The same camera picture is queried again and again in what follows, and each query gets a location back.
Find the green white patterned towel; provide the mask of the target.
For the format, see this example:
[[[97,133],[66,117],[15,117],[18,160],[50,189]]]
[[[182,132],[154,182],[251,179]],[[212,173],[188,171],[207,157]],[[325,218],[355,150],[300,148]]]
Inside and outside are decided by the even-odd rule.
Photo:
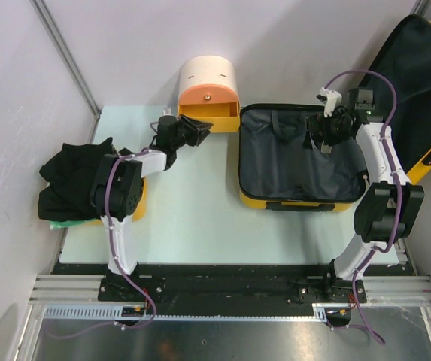
[[[56,229],[65,229],[73,226],[79,225],[97,225],[100,223],[99,219],[91,219],[91,220],[67,220],[67,221],[50,221],[49,226],[51,230]]]

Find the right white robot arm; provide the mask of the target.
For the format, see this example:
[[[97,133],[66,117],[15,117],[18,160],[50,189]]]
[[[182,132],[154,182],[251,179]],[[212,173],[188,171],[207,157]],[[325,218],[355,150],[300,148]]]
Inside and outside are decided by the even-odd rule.
[[[424,191],[403,170],[392,129],[377,110],[371,89],[352,89],[346,105],[339,92],[327,88],[321,88],[317,98],[323,110],[307,117],[304,146],[330,153],[334,146],[353,140],[369,176],[369,187],[354,212],[355,235],[333,260],[334,275],[321,283],[323,296],[338,302],[348,294],[347,281],[360,279],[375,254],[389,252],[395,241],[410,233]]]

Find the yellow plastic basket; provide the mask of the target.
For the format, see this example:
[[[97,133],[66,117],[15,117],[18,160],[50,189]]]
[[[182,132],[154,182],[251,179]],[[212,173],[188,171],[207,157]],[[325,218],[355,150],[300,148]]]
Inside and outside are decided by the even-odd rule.
[[[101,219],[106,215],[105,194],[108,179],[96,181],[89,192],[86,220]],[[108,197],[108,211],[115,220],[122,221],[129,217],[132,221],[140,220],[147,211],[147,186],[144,178],[122,180],[116,176],[111,182]]]

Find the yellow Pikachu suitcase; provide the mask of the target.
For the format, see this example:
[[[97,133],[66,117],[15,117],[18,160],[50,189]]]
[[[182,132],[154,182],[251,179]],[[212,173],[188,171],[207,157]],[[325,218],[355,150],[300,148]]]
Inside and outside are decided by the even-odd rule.
[[[393,144],[413,183],[431,170],[431,21],[410,15],[391,32],[361,86],[391,117]],[[338,211],[365,191],[366,165],[355,141],[331,154],[306,149],[306,117],[319,105],[253,104],[241,111],[238,178],[252,208]]]

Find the black garment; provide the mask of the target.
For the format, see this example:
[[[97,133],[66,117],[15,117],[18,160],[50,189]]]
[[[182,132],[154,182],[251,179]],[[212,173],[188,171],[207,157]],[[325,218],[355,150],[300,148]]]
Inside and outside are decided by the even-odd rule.
[[[112,137],[100,144],[64,143],[39,171],[47,187],[38,196],[38,217],[53,222],[96,219],[90,190],[103,156],[115,153]]]

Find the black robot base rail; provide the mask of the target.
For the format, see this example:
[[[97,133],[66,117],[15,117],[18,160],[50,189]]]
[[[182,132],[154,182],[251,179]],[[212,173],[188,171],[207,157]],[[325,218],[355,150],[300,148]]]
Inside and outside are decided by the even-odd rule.
[[[63,301],[140,305],[149,312],[230,316],[297,315],[312,304],[346,305],[357,296],[363,305],[383,283],[401,283],[412,269],[369,267],[355,282],[338,281],[326,265],[163,265],[141,264],[128,280],[105,265],[57,264],[43,283]]]

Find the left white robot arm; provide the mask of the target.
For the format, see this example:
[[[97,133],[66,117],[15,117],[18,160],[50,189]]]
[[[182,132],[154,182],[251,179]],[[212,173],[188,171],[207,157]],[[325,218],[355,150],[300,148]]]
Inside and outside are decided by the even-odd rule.
[[[144,183],[148,176],[169,170],[181,147],[198,147],[211,134],[214,124],[182,114],[163,115],[154,126],[151,143],[140,152],[104,155],[90,190],[90,204],[108,238],[108,269],[122,275],[116,280],[114,291],[126,301],[135,299],[141,291],[140,281],[131,276],[138,257],[126,246],[129,224],[141,201]]]

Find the pastel round drawer box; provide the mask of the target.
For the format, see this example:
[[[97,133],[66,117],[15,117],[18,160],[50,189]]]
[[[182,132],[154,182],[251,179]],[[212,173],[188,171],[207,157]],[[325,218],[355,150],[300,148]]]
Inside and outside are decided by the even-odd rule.
[[[178,114],[211,123],[213,133],[237,132],[240,98],[234,65],[222,56],[196,56],[181,67]]]

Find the silver metal padlock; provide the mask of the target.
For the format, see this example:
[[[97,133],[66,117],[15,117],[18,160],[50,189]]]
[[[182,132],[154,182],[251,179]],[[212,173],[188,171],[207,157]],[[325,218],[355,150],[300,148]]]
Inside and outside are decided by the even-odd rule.
[[[325,153],[325,154],[331,154],[332,146],[330,146],[330,145],[326,144],[324,141],[322,141],[322,143],[320,145],[320,151],[322,153]]]

